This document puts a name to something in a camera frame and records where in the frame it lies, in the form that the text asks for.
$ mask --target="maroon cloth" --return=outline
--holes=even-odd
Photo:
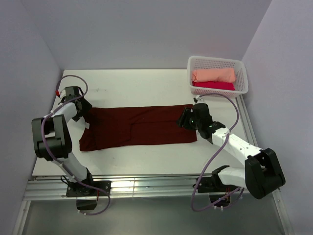
[[[234,91],[234,85],[229,82],[192,82],[194,87],[213,88]]]
[[[79,140],[81,151],[93,151],[126,145],[191,143],[195,131],[179,128],[176,121],[184,107],[175,106],[91,108],[84,115],[89,123]]]

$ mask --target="white table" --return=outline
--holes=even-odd
[[[186,70],[66,70],[64,75],[74,74],[86,80],[89,91],[85,98],[93,107],[138,107],[154,105],[178,105],[193,103]],[[59,90],[66,86],[85,85],[77,78],[65,78]],[[213,120],[228,128],[236,120],[232,104],[225,98],[205,97]],[[54,108],[60,102],[56,97]],[[218,147],[197,135],[194,143],[138,145],[81,152],[79,139],[85,128],[83,118],[77,123],[71,120],[68,129],[72,138],[73,153],[93,175],[157,175],[198,174]],[[233,133],[246,140],[241,120]],[[226,151],[222,151],[209,166],[207,172],[222,166],[242,167]],[[33,176],[60,176],[58,166],[37,159]]]

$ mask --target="purple cable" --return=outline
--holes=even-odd
[[[70,100],[64,102],[64,103],[61,104],[59,107],[57,107],[55,110],[51,111],[51,113],[48,114],[48,115],[44,118],[44,120],[43,120],[43,122],[42,122],[42,124],[41,124],[41,136],[42,136],[42,138],[43,138],[43,142],[44,142],[45,148],[46,148],[48,154],[50,155],[50,157],[51,157],[53,160],[55,160],[56,162],[60,163],[60,164],[61,164],[62,162],[59,161],[59,160],[53,155],[53,153],[51,152],[51,150],[50,150],[50,148],[49,148],[49,146],[48,146],[48,143],[47,143],[47,141],[46,141],[46,139],[45,139],[45,122],[46,122],[52,115],[54,115],[54,113],[56,113],[57,111],[59,111],[64,105],[66,105],[66,104],[68,104],[68,103],[70,103],[70,102],[73,102],[73,101],[75,101],[75,100],[77,100],[77,99],[83,98],[83,97],[87,94],[87,92],[88,92],[88,84],[87,84],[87,82],[86,82],[84,79],[82,79],[81,77],[76,76],[76,75],[66,75],[66,76],[63,76],[63,77],[60,79],[60,81],[57,83],[57,89],[58,89],[58,87],[59,87],[59,85],[60,85],[62,79],[66,78],[66,77],[76,77],[76,78],[79,78],[80,80],[82,80],[82,81],[84,82],[84,84],[86,85],[86,91],[85,91],[85,93],[82,94],[82,95],[79,96],[79,97],[76,97],[76,98],[73,98],[73,99],[70,99]],[[64,170],[68,173],[68,175],[70,175],[71,177],[74,177],[74,174],[70,171],[70,169],[68,169],[65,165],[63,165],[62,167],[63,167]],[[84,186],[84,187],[91,188],[91,189],[94,189],[94,190],[103,192],[103,193],[104,193],[105,195],[107,195],[107,197],[108,197],[108,204],[107,204],[107,206],[106,206],[103,210],[101,210],[101,211],[99,211],[99,212],[96,212],[96,213],[85,213],[85,212],[79,211],[80,213],[85,214],[85,215],[97,215],[97,214],[101,214],[102,212],[104,212],[104,211],[109,207],[110,202],[111,202],[111,199],[110,199],[110,196],[109,196],[109,194],[108,194],[107,192],[105,192],[105,191],[104,191],[103,189],[101,189],[101,188],[93,187],[93,186],[86,185],[86,184],[80,182],[79,180],[82,180],[82,179],[78,179],[78,178],[73,178],[73,179],[75,179],[77,183],[79,183],[80,185],[82,185],[82,186]]]
[[[235,108],[235,110],[236,110],[237,118],[236,118],[235,123],[234,123],[234,124],[231,126],[231,128],[229,129],[229,132],[230,132],[232,129],[234,129],[234,127],[237,125],[237,123],[238,123],[238,121],[239,121],[239,111],[238,111],[238,109],[237,109],[235,103],[234,103],[230,98],[228,98],[226,95],[219,94],[219,93],[202,94],[202,95],[200,95],[199,97],[202,97],[202,96],[205,96],[205,95],[220,95],[220,96],[223,96],[223,97],[225,97],[226,99],[228,99],[228,100],[230,101],[230,103],[234,106],[234,108]],[[202,172],[201,172],[201,174],[200,174],[200,176],[199,176],[199,178],[198,178],[198,180],[197,180],[197,182],[196,182],[196,185],[195,185],[195,187],[194,187],[194,190],[193,190],[192,196],[191,196],[191,209],[192,209],[193,211],[195,211],[195,212],[204,211],[204,210],[206,210],[206,209],[208,209],[208,208],[214,206],[214,205],[217,204],[218,202],[222,201],[222,200],[225,199],[226,197],[229,197],[229,196],[232,195],[233,193],[235,193],[235,192],[237,192],[238,190],[240,190],[240,187],[238,187],[238,188],[236,188],[235,190],[233,190],[232,192],[230,192],[230,193],[226,194],[225,196],[221,197],[219,200],[216,200],[215,202],[213,202],[213,203],[211,203],[211,204],[209,204],[209,205],[207,205],[207,206],[205,206],[205,207],[203,207],[203,208],[200,208],[200,209],[194,208],[194,204],[193,204],[193,203],[194,203],[195,194],[196,194],[196,191],[197,191],[198,186],[199,186],[199,184],[200,184],[200,181],[201,181],[201,179],[202,179],[202,177],[203,177],[203,175],[204,175],[206,169],[208,168],[208,166],[209,166],[209,165],[211,164],[211,162],[215,159],[215,157],[222,151],[222,149],[226,146],[226,144],[227,144],[227,142],[228,142],[228,139],[229,139],[229,133],[226,135],[226,139],[225,139],[225,142],[223,143],[223,145],[216,151],[215,154],[213,154],[213,156],[210,158],[210,160],[209,160],[209,161],[207,162],[207,164],[204,166],[204,168],[203,168],[203,170],[202,170]],[[241,195],[243,194],[244,190],[245,190],[245,188],[243,188],[243,189],[241,190],[241,192],[240,192],[239,196],[236,198],[236,200],[235,200],[233,203],[231,203],[230,205],[224,207],[224,209],[229,208],[229,207],[231,207],[233,204],[235,204],[235,203],[238,201],[238,199],[241,197]]]

